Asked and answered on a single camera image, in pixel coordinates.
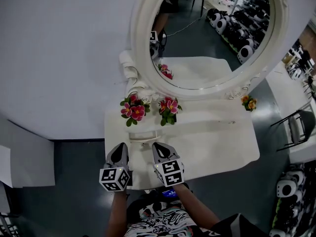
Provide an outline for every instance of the oval mirror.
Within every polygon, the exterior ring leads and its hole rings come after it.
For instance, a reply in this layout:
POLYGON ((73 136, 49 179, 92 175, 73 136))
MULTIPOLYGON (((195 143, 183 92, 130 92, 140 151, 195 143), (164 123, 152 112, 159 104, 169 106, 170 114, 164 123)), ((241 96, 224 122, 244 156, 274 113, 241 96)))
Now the oval mirror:
POLYGON ((269 0, 163 0, 150 35, 154 69, 179 88, 211 87, 256 53, 269 14, 269 0))

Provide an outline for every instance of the pink flower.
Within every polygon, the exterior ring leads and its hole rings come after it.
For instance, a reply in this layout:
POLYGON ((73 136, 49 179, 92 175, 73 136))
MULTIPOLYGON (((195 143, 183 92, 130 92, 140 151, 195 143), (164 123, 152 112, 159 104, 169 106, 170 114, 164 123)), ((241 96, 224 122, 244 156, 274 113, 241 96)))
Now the pink flower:
POLYGON ((165 104, 164 101, 161 101, 161 102, 160 102, 160 107, 161 107, 161 108, 160 108, 159 112, 160 112, 160 113, 163 113, 164 110, 166 109, 167 105, 165 104))
POLYGON ((172 80, 172 74, 168 74, 167 71, 162 71, 162 74, 172 80))
POLYGON ((137 100, 137 96, 134 94, 134 95, 130 95, 130 102, 131 103, 134 103, 136 100, 137 100))
POLYGON ((128 117, 131 116, 131 115, 132 115, 132 110, 131 110, 129 104, 128 104, 128 103, 125 103, 125 104, 124 104, 124 107, 125 107, 125 109, 122 109, 122 110, 120 111, 120 113, 125 114, 125 115, 128 116, 128 117))
POLYGON ((132 118, 136 121, 141 121, 145 115, 145 107, 143 105, 133 106, 131 110, 133 111, 132 118))
POLYGON ((176 100, 173 100, 173 102, 168 101, 167 102, 167 107, 170 109, 170 112, 173 114, 176 114, 178 112, 178 103, 176 100))
POLYGON ((172 74, 166 74, 165 76, 172 80, 172 74))
POLYGON ((161 69, 162 70, 168 70, 168 66, 166 64, 162 64, 161 69))

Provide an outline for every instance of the chair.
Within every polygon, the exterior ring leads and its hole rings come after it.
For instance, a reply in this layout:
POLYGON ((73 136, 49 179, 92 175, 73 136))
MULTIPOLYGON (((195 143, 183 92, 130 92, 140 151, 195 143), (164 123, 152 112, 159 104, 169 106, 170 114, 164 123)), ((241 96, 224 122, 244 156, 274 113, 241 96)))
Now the chair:
POLYGON ((316 126, 316 118, 314 113, 303 110, 297 110, 293 114, 287 116, 284 119, 281 119, 280 121, 272 124, 271 126, 275 124, 281 124, 287 120, 290 127, 292 143, 285 144, 284 148, 278 149, 277 151, 288 149, 296 145, 300 145, 304 142, 307 142, 316 126), (297 122, 298 119, 300 120, 302 125, 302 135, 300 135, 299 125, 297 122))
POLYGON ((305 84, 305 85, 303 86, 303 88, 305 88, 306 86, 308 86, 307 89, 304 91, 304 93, 305 93, 309 88, 312 88, 313 81, 314 81, 313 78, 312 78, 311 76, 308 76, 307 84, 305 84))

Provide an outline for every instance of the table leg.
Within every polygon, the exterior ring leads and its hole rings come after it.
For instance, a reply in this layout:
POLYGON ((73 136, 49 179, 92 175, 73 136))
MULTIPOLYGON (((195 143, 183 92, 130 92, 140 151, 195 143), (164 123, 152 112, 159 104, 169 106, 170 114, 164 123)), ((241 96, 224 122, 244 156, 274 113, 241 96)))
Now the table leg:
POLYGON ((203 15, 204 0, 202 0, 201 17, 203 15))
POLYGON ((193 3, 192 3, 192 7, 191 8, 193 8, 193 5, 194 5, 194 2, 195 2, 196 0, 193 0, 193 3))

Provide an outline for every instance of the gray floor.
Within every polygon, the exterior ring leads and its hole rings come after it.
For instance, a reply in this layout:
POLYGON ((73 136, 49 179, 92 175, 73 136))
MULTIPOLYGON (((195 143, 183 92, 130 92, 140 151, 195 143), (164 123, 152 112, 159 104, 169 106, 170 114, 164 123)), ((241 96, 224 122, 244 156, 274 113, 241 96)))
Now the gray floor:
MULTIPOLYGON (((202 0, 179 0, 179 12, 169 15, 165 26, 167 35, 173 34, 200 18, 202 0)), ((193 23, 185 30, 167 38, 167 44, 163 52, 164 57, 194 57, 207 56, 225 59, 231 70, 241 66, 237 56, 230 51, 222 41, 222 37, 203 18, 193 23)))
MULTIPOLYGON (((275 184, 288 164, 288 151, 276 149, 287 138, 283 125, 270 128, 280 115, 266 80, 251 95, 258 98, 257 110, 251 115, 260 158, 242 169, 194 179, 188 184, 221 219, 241 212, 268 232, 275 184)), ((113 194, 98 183, 104 160, 103 143, 56 144, 56 186, 17 189, 23 210, 18 223, 25 236, 104 236, 113 199, 113 194)), ((130 193, 129 203, 141 194, 130 193)))

